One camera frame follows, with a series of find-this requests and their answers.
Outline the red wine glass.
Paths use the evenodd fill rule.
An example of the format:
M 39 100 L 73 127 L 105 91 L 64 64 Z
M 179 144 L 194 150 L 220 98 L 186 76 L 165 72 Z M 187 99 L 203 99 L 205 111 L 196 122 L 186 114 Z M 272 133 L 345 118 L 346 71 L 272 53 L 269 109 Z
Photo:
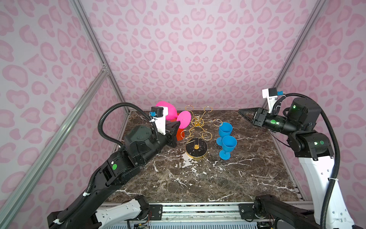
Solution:
M 185 130 L 184 129 L 178 129 L 177 134 L 176 134 L 176 139 L 177 139 L 177 141 L 182 141 L 183 139 L 185 139 Z

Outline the blue wine glass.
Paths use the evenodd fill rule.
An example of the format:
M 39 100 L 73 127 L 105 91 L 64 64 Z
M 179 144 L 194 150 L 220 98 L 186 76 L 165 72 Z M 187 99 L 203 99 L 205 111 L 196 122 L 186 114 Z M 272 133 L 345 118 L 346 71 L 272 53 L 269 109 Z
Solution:
M 231 135 L 227 135 L 222 138 L 222 150 L 219 152 L 219 156 L 223 160 L 228 160 L 231 157 L 231 152 L 237 146 L 237 140 Z
M 222 140 L 225 136 L 231 135 L 233 130 L 233 126 L 230 123 L 223 122 L 218 129 L 219 137 L 216 140 L 216 143 L 219 146 L 222 146 Z

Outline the blue wine glass front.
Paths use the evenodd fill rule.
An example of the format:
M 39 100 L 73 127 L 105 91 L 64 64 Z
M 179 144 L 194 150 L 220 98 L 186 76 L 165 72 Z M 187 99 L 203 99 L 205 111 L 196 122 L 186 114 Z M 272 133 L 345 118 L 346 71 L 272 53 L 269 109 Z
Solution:
M 222 138 L 222 150 L 219 152 L 219 156 L 223 160 L 228 160 L 231 157 L 231 152 L 237 146 L 237 140 L 231 135 L 227 135 Z

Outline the magenta wine glass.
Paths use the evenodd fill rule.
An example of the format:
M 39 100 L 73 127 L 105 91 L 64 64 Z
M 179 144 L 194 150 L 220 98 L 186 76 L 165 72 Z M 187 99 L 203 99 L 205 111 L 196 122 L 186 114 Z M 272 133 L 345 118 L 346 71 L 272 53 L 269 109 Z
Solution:
M 180 129 L 185 129 L 186 127 L 189 126 L 191 119 L 192 119 L 192 115 L 189 111 L 182 111 L 180 114 L 178 114 L 176 108 L 172 104 L 170 104 L 166 101 L 160 101 L 156 105 L 168 108 L 168 115 L 166 116 L 167 121 L 172 121 L 172 120 L 179 121 Z

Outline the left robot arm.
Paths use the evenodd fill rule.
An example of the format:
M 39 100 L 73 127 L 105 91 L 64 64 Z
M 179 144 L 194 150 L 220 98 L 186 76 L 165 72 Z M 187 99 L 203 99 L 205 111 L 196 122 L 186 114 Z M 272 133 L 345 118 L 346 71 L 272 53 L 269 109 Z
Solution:
M 65 210 L 48 215 L 49 228 L 105 229 L 121 221 L 147 217 L 149 204 L 142 195 L 110 209 L 100 210 L 99 207 L 138 175 L 165 146 L 177 146 L 179 126 L 179 121 L 167 122 L 165 134 L 157 135 L 151 127 L 134 127 L 125 135 L 123 146 L 93 172 L 85 191 Z

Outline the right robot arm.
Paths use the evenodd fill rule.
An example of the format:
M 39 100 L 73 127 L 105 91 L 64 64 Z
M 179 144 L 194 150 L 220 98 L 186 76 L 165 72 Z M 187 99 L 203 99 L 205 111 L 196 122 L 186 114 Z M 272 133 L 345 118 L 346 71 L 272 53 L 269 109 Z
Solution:
M 273 195 L 257 196 L 254 214 L 273 215 L 295 229 L 356 229 L 339 184 L 340 149 L 322 108 L 312 99 L 295 98 L 286 116 L 259 107 L 240 109 L 239 114 L 256 127 L 287 136 L 308 181 L 313 211 L 280 201 Z

